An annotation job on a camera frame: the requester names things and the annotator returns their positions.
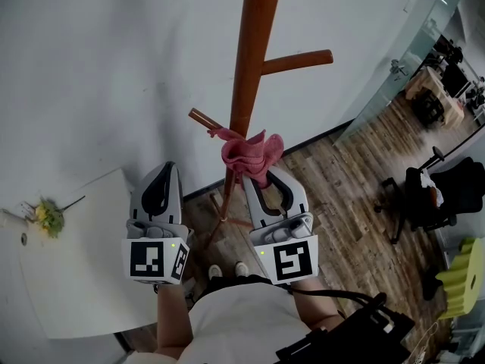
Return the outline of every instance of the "yellow-green object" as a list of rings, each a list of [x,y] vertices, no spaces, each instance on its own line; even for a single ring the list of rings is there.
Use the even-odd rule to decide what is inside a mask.
[[[64,226],[62,212],[53,202],[42,199],[36,208],[37,223],[42,232],[49,237],[56,238]]]
[[[436,279],[443,282],[448,294],[448,309],[440,319],[468,314],[477,302],[483,281],[483,250],[480,239],[469,237],[462,241],[462,251],[455,256],[448,271]]]

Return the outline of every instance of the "white table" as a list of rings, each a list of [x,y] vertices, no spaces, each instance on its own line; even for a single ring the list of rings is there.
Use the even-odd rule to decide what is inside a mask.
[[[116,170],[69,195],[85,199],[64,213],[65,227],[49,239],[30,225],[19,241],[23,277],[49,338],[88,337],[156,322],[152,286],[127,280],[121,239],[127,235],[130,194]]]

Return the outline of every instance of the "black cable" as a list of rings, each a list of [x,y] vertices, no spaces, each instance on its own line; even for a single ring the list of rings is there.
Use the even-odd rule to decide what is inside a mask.
[[[370,302],[372,298],[368,295],[363,293],[355,293],[353,291],[343,291],[343,290],[314,290],[314,291],[304,291],[292,288],[290,286],[284,287],[286,291],[289,293],[300,293],[304,295],[312,295],[318,297],[333,297],[333,298],[346,298],[348,300],[353,300],[354,302],[358,303],[361,306],[365,306],[367,302]]]

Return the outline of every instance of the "wooden coat rack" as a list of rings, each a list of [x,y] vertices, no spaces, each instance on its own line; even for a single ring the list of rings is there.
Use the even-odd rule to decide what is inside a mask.
[[[245,138],[261,76],[333,62],[330,50],[264,60],[277,4],[278,0],[244,0],[242,5],[229,128]],[[222,128],[219,123],[195,108],[190,111],[189,116],[209,130]],[[236,175],[229,168],[226,169],[224,201],[221,207],[217,204],[214,195],[211,195],[211,201],[219,214],[219,222],[208,238],[205,247],[212,242],[217,230],[226,221],[252,228],[251,223],[227,217],[235,184]]]

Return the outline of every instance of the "yellow flower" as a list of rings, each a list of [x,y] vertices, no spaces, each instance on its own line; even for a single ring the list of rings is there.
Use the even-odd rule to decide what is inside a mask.
[[[37,208],[36,208],[36,216],[37,216],[37,219],[40,220],[40,221],[45,220],[45,218],[47,217],[47,214],[45,213],[45,207],[44,207],[44,205],[37,206]]]

